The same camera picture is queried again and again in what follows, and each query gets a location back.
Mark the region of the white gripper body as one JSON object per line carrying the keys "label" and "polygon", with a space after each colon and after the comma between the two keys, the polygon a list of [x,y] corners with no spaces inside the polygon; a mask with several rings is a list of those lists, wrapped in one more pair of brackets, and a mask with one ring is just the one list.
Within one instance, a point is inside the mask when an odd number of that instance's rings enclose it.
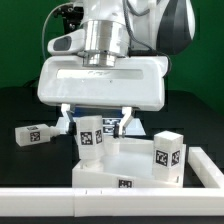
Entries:
{"label": "white gripper body", "polygon": [[158,111],[166,73],[164,56],[119,58],[113,67],[85,67],[77,56],[54,56],[42,67],[38,97],[48,105]]}

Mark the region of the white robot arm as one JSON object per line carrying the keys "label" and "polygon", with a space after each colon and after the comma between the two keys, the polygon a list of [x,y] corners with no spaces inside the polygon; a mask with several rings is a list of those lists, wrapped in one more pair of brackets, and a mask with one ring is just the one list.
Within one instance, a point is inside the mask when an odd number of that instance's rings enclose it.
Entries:
{"label": "white robot arm", "polygon": [[122,136],[133,111],[164,106],[172,55],[195,34],[191,0],[71,0],[77,29],[48,43],[38,97],[65,114],[74,107],[120,109]]}

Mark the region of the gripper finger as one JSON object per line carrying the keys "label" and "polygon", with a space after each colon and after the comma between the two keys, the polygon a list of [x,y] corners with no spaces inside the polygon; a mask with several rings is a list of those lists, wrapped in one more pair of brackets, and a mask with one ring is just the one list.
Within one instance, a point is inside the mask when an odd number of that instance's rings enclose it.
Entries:
{"label": "gripper finger", "polygon": [[114,125],[113,137],[119,138],[124,137],[126,133],[126,128],[133,119],[133,108],[132,107],[123,107],[122,108],[122,119],[119,123]]}
{"label": "gripper finger", "polygon": [[65,103],[61,105],[61,113],[66,121],[66,133],[70,135],[76,134],[76,124],[73,119],[74,112],[75,112],[74,105]]}

